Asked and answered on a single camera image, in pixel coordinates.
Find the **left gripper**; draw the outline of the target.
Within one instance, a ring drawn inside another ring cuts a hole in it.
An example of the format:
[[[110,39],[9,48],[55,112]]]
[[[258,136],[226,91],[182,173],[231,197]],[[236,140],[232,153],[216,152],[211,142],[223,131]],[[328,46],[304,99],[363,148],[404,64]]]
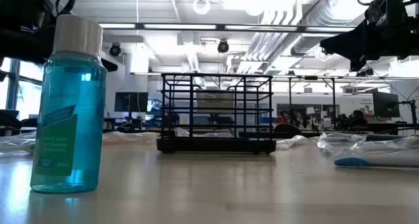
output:
[[[0,0],[0,58],[44,64],[52,54],[55,22],[50,0]],[[101,58],[108,72],[113,58]]]

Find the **black computer monitor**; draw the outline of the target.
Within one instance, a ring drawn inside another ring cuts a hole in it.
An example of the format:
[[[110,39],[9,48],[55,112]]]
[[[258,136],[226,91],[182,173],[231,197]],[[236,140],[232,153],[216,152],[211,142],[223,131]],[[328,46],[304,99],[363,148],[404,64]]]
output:
[[[116,92],[115,111],[116,112],[147,112],[148,93],[147,92]]]
[[[399,117],[399,97],[397,94],[373,92],[374,115],[380,118]]]

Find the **blue mouthwash bottle white cap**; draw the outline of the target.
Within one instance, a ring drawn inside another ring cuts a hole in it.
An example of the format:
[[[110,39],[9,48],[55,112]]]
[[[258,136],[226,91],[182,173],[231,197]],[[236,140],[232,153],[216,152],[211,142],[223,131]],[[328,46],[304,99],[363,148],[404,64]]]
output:
[[[78,193],[98,186],[107,70],[102,27],[72,14],[57,17],[44,66],[30,187]]]

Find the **person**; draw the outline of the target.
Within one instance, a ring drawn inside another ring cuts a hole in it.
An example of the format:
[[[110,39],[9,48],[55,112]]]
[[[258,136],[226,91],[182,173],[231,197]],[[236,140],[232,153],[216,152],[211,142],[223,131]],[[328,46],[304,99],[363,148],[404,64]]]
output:
[[[354,110],[349,118],[349,127],[366,126],[368,121],[364,118],[364,114],[360,110]]]

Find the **black background station frame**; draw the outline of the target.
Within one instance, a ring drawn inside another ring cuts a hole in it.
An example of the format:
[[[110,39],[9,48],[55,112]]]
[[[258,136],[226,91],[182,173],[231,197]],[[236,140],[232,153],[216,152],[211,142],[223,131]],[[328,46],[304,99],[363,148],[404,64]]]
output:
[[[335,81],[338,79],[336,76],[319,76],[319,75],[273,75],[273,78],[277,79],[287,79],[288,82],[288,98],[289,98],[289,107],[292,108],[292,95],[297,94],[297,92],[292,92],[292,82],[293,79],[296,79],[295,84],[301,81],[320,81],[322,80],[329,88],[332,89],[333,97],[333,126],[337,125],[337,105],[336,105],[336,90],[335,90]]]

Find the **large window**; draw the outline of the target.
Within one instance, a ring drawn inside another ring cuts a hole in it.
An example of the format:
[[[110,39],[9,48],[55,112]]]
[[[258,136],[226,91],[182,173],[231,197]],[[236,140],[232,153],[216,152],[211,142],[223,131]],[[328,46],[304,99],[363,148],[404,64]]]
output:
[[[0,81],[0,109],[19,111],[19,120],[39,112],[43,67],[31,62],[4,58],[0,70],[11,73]]]

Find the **dark background furniture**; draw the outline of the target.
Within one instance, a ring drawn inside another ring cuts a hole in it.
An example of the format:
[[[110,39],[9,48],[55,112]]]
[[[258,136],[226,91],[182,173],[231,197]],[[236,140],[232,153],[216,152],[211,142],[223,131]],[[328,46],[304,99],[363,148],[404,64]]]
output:
[[[0,109],[0,137],[15,136],[35,131],[37,118],[18,120],[19,111]]]

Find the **grey background box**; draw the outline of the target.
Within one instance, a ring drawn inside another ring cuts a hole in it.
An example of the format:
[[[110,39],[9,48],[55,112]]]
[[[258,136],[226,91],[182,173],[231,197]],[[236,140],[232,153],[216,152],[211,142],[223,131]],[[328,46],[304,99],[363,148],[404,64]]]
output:
[[[199,113],[233,113],[233,93],[196,93],[196,106]]]

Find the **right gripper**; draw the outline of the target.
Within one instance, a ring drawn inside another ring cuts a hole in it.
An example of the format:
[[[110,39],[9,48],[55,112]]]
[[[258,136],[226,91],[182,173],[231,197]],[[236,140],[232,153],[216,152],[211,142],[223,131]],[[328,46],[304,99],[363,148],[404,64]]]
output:
[[[419,0],[374,0],[355,29],[324,39],[325,54],[338,54],[350,61],[350,71],[359,71],[373,57],[419,56],[419,14],[409,16],[406,7]]]

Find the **black aluminium table frame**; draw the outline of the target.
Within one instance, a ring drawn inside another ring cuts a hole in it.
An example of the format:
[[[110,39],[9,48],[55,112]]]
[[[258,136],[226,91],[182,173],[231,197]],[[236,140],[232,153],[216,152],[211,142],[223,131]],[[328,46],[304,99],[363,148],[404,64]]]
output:
[[[111,130],[111,129],[104,129],[103,133],[107,132],[118,132],[117,129]],[[156,132],[159,133],[161,136],[166,137],[174,137],[174,131],[173,130],[142,130],[141,132]],[[247,138],[247,139],[275,139],[272,137],[272,132],[237,132],[234,134],[233,132],[199,132],[195,131],[196,134],[193,135],[193,137],[198,136],[204,136],[204,137],[211,137],[211,136],[219,136],[222,138]],[[351,136],[351,137],[362,137],[365,138],[366,141],[379,141],[379,140],[393,140],[396,138],[403,138],[403,135],[393,135],[390,134],[392,132],[389,130],[388,132],[381,132],[377,134],[368,134],[365,132],[340,132],[340,131],[324,131],[324,132],[311,132],[311,131],[302,131],[301,136],[304,136],[306,138],[315,138],[320,137],[322,134],[330,135],[330,136]]]

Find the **blue toothbrush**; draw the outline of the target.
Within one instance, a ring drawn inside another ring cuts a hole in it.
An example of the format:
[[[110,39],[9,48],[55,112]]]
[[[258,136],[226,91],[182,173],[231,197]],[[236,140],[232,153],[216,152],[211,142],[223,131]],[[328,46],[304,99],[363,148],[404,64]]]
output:
[[[419,136],[323,133],[317,146],[339,167],[419,168]]]

